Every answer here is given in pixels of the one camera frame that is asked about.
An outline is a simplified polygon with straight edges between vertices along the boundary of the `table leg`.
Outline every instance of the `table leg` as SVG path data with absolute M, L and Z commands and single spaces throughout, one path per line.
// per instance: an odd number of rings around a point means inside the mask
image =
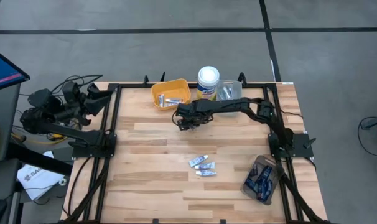
M 7 156 L 19 159 L 21 162 L 43 168 L 51 172 L 56 172 L 66 176 L 71 175 L 72 166 L 70 164 L 52 159 L 51 157 L 44 156 L 38 152 L 34 152 L 26 147 L 14 143 L 9 143 Z

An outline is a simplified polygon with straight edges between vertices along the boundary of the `transparent container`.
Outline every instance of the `transparent container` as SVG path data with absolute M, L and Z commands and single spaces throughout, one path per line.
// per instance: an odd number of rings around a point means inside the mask
M 216 87 L 216 100 L 236 100 L 243 94 L 243 86 L 239 81 L 220 80 Z M 236 116 L 239 112 L 220 113 L 220 116 Z
M 267 157 L 258 156 L 241 186 L 241 191 L 251 199 L 270 205 L 271 197 L 282 175 L 282 166 Z

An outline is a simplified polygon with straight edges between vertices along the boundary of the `small tube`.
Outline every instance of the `small tube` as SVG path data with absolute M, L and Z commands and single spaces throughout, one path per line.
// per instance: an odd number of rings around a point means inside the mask
M 215 162 L 209 162 L 207 164 L 200 164 L 194 166 L 196 169 L 214 169 L 215 168 Z
M 168 99 L 165 99 L 165 102 L 167 102 L 167 103 L 181 103 L 181 102 L 183 102 L 183 99 L 181 99 L 181 98 L 168 98 Z
M 195 159 L 193 159 L 192 161 L 190 161 L 190 167 L 193 167 L 195 165 L 198 165 L 200 164 L 201 162 L 203 162 L 205 159 L 208 159 L 208 155 L 204 155 L 204 156 L 199 156 Z
M 164 107 L 164 94 L 158 95 L 158 103 L 160 107 Z
M 200 170 L 200 171 L 195 171 L 195 174 L 206 177 L 206 176 L 216 175 L 216 172 L 210 171 L 210 170 Z
M 178 105 L 178 102 L 175 102 L 175 103 L 164 103 L 165 107 L 167 107 L 167 106 L 174 106 L 174 105 Z

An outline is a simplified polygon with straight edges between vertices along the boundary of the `computer screen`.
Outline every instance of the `computer screen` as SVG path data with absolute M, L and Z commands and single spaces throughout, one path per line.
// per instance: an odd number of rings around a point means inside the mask
M 21 69 L 0 54 L 0 89 L 29 79 Z

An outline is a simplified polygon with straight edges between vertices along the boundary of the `label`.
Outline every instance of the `label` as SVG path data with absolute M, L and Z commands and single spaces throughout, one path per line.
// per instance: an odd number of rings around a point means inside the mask
M 213 87 L 204 87 L 201 84 L 197 86 L 197 98 L 198 99 L 209 99 L 209 100 L 216 100 L 216 85 Z

